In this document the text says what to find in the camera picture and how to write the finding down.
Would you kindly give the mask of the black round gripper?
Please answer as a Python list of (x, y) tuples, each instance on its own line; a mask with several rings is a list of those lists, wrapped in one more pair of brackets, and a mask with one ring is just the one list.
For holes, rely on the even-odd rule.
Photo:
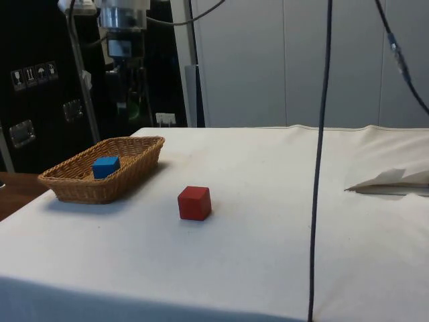
[(145, 13), (139, 9), (102, 7), (100, 24), (107, 31), (107, 52), (114, 60), (142, 59), (145, 54)]

